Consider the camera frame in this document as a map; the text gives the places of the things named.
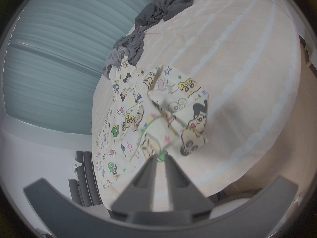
wooden floor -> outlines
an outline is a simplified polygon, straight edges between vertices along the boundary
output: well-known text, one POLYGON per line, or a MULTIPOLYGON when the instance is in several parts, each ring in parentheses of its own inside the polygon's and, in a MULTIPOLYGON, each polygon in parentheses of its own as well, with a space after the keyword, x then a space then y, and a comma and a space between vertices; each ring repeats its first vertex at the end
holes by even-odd
POLYGON ((308 54, 301 46, 302 66, 298 95, 291 116, 273 147, 243 177, 224 189, 235 195, 263 188, 278 175, 298 184, 303 196, 317 170, 317 71, 306 66, 308 54))

curtain fold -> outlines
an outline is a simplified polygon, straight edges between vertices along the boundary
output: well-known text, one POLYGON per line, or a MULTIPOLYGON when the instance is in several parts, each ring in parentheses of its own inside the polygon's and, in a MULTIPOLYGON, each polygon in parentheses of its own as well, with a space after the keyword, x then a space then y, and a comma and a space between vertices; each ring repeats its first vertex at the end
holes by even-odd
POLYGON ((93 94, 106 57, 149 2, 31 0, 5 56, 6 113, 39 127, 90 135, 93 94))

mattress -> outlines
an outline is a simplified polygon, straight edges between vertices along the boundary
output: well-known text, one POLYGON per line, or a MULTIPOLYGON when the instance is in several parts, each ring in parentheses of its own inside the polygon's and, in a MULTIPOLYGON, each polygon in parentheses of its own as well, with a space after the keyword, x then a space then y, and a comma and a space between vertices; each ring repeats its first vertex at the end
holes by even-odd
MULTIPOLYGON (((301 64, 293 19, 283 0, 194 0, 145 33, 137 68, 169 63, 209 93, 208 142, 177 162, 205 196, 215 194, 265 155, 288 120, 301 64)), ((96 166, 96 140, 112 100, 111 82, 101 77, 93 97, 96 166)), ((99 188, 107 208, 133 175, 99 188)), ((156 179, 153 209, 168 210, 164 164, 158 164, 156 179)))

cartoon print garment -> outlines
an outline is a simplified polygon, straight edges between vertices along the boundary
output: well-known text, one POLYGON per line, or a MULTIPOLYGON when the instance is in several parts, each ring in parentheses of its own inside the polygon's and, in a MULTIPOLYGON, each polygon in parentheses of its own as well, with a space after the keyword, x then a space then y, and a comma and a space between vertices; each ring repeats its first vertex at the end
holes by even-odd
POLYGON ((208 94, 167 64, 144 71, 123 59, 113 103, 96 141, 101 189, 151 156, 183 158, 204 145, 208 94))

gray clothing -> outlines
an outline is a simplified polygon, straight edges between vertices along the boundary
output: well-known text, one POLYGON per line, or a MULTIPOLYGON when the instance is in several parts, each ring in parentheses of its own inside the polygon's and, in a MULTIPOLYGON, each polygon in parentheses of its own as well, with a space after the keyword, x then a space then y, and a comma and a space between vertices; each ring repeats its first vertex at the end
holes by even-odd
POLYGON ((114 49, 118 49, 120 46, 126 47, 130 55, 128 57, 129 64, 136 66, 139 61, 144 46, 144 28, 138 26, 130 35, 121 37, 113 46, 114 49))
POLYGON ((145 30, 156 25, 161 19, 167 21, 187 7, 193 0, 154 0, 135 18, 135 27, 144 26, 145 30))
POLYGON ((118 68, 120 68, 121 66, 121 61, 123 59, 124 56, 128 56, 129 50, 125 47, 118 47, 118 49, 113 49, 107 59, 106 59, 106 65, 102 68, 102 73, 103 75, 107 78, 109 78, 109 73, 111 70, 111 66, 114 65, 118 68))

